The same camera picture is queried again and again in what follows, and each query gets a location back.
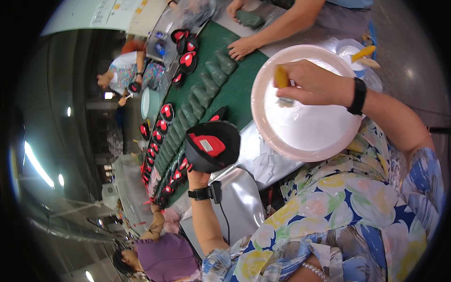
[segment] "watch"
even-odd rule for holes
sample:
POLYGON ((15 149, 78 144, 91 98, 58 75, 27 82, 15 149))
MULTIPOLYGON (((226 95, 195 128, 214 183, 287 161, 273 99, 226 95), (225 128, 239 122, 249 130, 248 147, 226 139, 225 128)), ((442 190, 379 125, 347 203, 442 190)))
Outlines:
POLYGON ((212 197, 212 192, 210 186, 195 189, 194 191, 188 191, 188 197, 196 199, 196 201, 202 201, 210 199, 212 197))
POLYGON ((366 92, 365 82, 357 77, 354 78, 354 99, 352 100, 351 106, 348 108, 348 112, 353 115, 362 115, 366 92))

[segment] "hand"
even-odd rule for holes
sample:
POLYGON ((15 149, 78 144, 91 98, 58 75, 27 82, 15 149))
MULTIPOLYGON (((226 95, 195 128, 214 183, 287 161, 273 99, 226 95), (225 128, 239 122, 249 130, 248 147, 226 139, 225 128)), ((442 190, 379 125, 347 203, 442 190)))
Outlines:
POLYGON ((229 14, 229 17, 235 21, 236 23, 238 22, 236 16, 236 11, 238 11, 239 9, 241 9, 244 5, 244 0, 233 0, 232 3, 230 3, 227 6, 227 14, 229 14))
POLYGON ((191 170, 188 172, 189 190, 194 191, 196 189, 207 187, 209 178, 209 173, 191 170))
POLYGON ((154 203, 152 203, 152 205, 150 206, 150 210, 152 211, 152 213, 157 212, 160 210, 160 208, 155 205, 154 203))
POLYGON ((120 100, 119 100, 119 106, 124 106, 125 105, 125 103, 127 102, 127 98, 125 98, 125 97, 122 97, 120 100))
POLYGON ((278 97, 289 97, 305 105, 341 105, 350 107, 354 98, 354 80, 336 75, 308 60, 283 64, 288 78, 298 87, 277 91, 278 97))
POLYGON ((230 44, 227 48, 233 48, 229 51, 229 55, 232 59, 239 61, 241 58, 260 48, 261 45, 252 36, 242 37, 237 41, 230 44))
POLYGON ((135 80, 137 83, 139 83, 140 85, 142 85, 143 84, 143 75, 142 74, 138 74, 137 76, 136 76, 136 80, 135 80))

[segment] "pearl necklace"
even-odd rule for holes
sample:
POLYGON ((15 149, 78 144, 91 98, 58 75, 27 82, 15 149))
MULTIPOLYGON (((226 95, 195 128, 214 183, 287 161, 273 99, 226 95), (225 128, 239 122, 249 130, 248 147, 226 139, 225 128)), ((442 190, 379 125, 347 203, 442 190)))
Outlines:
POLYGON ((311 271, 315 272, 315 274, 318 275, 322 279, 323 282, 328 282, 329 281, 329 279, 324 274, 324 272, 321 271, 320 269, 314 267, 313 265, 308 264, 308 263, 302 263, 302 266, 304 266, 304 267, 310 269, 311 271))

